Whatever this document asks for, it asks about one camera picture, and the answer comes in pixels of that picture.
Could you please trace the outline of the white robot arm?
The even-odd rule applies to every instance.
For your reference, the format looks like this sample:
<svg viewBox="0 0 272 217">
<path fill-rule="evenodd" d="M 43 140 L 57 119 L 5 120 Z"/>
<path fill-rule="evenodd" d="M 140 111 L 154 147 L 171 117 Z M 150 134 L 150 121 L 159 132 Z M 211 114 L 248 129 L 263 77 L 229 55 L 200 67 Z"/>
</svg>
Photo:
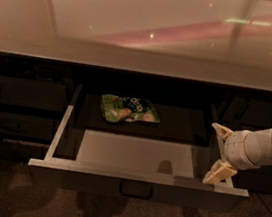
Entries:
<svg viewBox="0 0 272 217">
<path fill-rule="evenodd" d="M 218 123 L 216 131 L 220 159 L 205 174 L 203 183 L 217 185 L 237 174 L 237 171 L 272 166 L 272 128 L 233 131 Z"/>
</svg>

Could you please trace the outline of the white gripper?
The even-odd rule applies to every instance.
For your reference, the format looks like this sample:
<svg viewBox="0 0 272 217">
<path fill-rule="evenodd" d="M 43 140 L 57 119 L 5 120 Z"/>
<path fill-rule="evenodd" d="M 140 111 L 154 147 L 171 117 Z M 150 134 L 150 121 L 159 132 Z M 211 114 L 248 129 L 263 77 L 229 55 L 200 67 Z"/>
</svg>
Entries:
<svg viewBox="0 0 272 217">
<path fill-rule="evenodd" d="M 228 127 L 214 122 L 211 126 L 216 131 L 220 157 L 224 158 L 225 156 L 227 162 L 219 159 L 215 161 L 207 174 L 205 174 L 202 182 L 204 184 L 232 187 L 231 178 L 237 174 L 238 169 L 250 170 L 259 168 L 259 165 L 255 165 L 249 159 L 245 150 L 245 141 L 247 136 L 257 136 L 260 134 L 260 131 L 233 131 Z"/>
</svg>

